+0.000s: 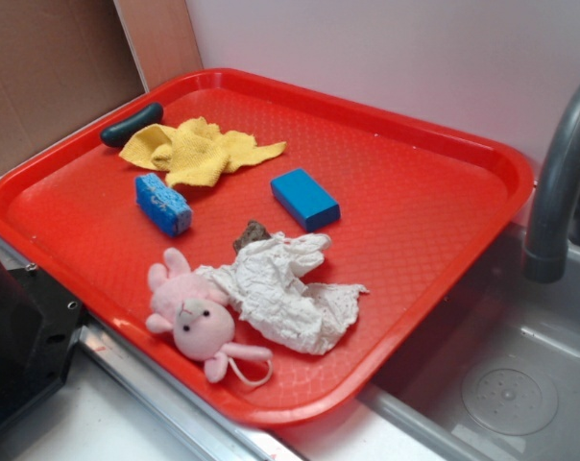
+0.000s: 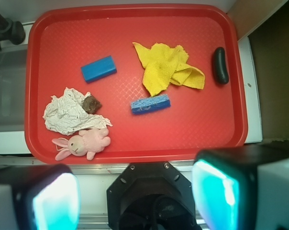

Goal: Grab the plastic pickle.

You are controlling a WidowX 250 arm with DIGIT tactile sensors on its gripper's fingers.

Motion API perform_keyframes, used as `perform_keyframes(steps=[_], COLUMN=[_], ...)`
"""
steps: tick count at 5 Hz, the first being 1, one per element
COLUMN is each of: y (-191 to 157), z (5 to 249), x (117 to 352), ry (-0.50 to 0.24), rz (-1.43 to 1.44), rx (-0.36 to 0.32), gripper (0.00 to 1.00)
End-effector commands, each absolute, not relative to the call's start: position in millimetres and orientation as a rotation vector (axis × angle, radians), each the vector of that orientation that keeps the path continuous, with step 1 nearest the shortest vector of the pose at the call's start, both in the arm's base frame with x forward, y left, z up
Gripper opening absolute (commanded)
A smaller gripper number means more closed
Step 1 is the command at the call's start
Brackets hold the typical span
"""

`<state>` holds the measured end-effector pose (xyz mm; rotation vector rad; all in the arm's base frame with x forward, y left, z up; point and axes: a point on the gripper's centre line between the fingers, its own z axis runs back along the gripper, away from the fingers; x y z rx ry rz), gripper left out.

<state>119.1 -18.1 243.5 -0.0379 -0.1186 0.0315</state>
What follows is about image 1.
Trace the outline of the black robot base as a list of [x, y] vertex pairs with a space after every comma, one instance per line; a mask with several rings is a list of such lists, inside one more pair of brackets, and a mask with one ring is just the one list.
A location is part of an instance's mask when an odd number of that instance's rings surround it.
[[43, 269], [0, 260], [0, 433], [64, 385], [83, 317]]

